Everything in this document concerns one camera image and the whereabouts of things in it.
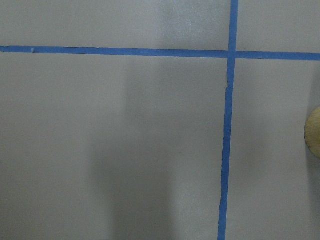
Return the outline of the tan bamboo cup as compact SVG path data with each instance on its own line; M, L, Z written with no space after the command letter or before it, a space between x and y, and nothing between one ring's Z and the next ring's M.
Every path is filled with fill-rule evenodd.
M320 158L320 107L315 108L304 125L304 139L310 152Z

